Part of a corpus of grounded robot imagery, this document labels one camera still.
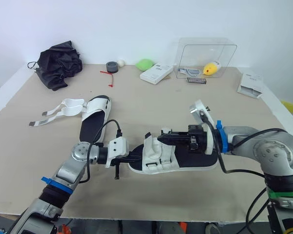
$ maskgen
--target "green sponge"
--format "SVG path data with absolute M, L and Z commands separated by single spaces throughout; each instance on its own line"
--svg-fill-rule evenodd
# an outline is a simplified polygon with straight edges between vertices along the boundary
M 138 63 L 136 63 L 136 67 L 140 70 L 140 71 L 146 71 L 147 69 L 150 69 L 152 66 L 154 65 L 154 62 L 150 59 L 142 59 L 140 60 Z

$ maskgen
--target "black umbrella strap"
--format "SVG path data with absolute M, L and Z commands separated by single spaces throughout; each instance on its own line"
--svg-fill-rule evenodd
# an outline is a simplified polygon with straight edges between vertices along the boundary
M 32 69 L 32 68 L 36 65 L 36 63 L 37 63 L 37 62 L 35 62 L 35 61 L 34 61 L 34 62 L 29 62 L 29 63 L 27 64 L 27 67 L 28 67 L 29 69 Z

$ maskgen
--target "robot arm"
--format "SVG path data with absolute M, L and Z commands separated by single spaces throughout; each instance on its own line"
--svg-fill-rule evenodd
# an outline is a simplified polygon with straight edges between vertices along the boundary
M 86 167 L 89 148 L 88 142 L 76 144 L 71 157 L 55 172 L 52 178 L 43 177 L 47 183 L 39 198 L 24 211 L 8 232 L 9 234 L 56 234 L 57 228 L 53 221 L 57 221 L 63 206 L 73 194 L 81 181 Z M 128 143 L 124 137 L 110 141 L 108 147 L 93 145 L 90 150 L 91 164 L 104 164 L 105 167 L 119 165 L 121 158 L 128 155 Z
M 188 145 L 189 155 L 195 153 L 210 156 L 215 143 L 222 153 L 244 156 L 258 161 L 264 172 L 267 192 L 272 202 L 268 206 L 270 223 L 274 233 L 282 233 L 293 227 L 293 136 L 285 132 L 258 133 L 250 127 L 224 127 L 218 122 L 214 130 L 212 119 L 204 105 L 198 101 L 190 112 L 200 127 L 192 125 L 189 132 L 169 132 L 157 138 L 166 145 Z M 41 196 L 9 231 L 10 234 L 56 234 L 53 221 L 57 221 L 64 204 L 81 181 L 87 161 L 89 143 L 81 142 L 73 147 L 70 159 L 65 161 L 52 178 L 43 177 L 47 183 Z M 126 139 L 121 137 L 110 141 L 108 147 L 93 145 L 89 153 L 91 164 L 115 166 L 115 179 L 119 179 L 119 164 L 140 161 L 140 155 L 129 154 Z
M 277 234 L 293 228 L 293 136 L 280 129 L 262 133 L 251 127 L 223 128 L 221 121 L 217 121 L 214 129 L 211 117 L 200 101 L 190 107 L 190 112 L 199 126 L 208 123 L 213 139 L 204 127 L 206 133 L 200 135 L 194 135 L 190 131 L 186 134 L 171 132 L 162 134 L 157 139 L 168 145 L 187 145 L 189 152 L 197 150 L 198 146 L 201 150 L 210 145 L 217 149 L 215 144 L 218 144 L 222 153 L 256 160 L 264 172 L 267 193 L 272 203 L 268 206 L 272 230 Z

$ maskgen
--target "white ball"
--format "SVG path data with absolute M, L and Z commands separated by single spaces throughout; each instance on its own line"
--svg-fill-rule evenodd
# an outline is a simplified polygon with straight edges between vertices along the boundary
M 117 60 L 117 64 L 119 67 L 123 67 L 125 65 L 125 61 L 120 59 L 120 60 Z

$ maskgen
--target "small white box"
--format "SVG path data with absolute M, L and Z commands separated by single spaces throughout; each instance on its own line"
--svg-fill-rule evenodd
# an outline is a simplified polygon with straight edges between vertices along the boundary
M 237 92 L 252 98 L 260 98 L 263 94 L 263 84 L 260 75 L 243 73 Z
M 160 63 L 155 64 L 150 69 L 146 70 L 140 75 L 140 79 L 150 82 L 152 84 L 157 84 L 160 82 L 165 76 L 171 73 L 173 70 L 173 66 L 166 66 Z

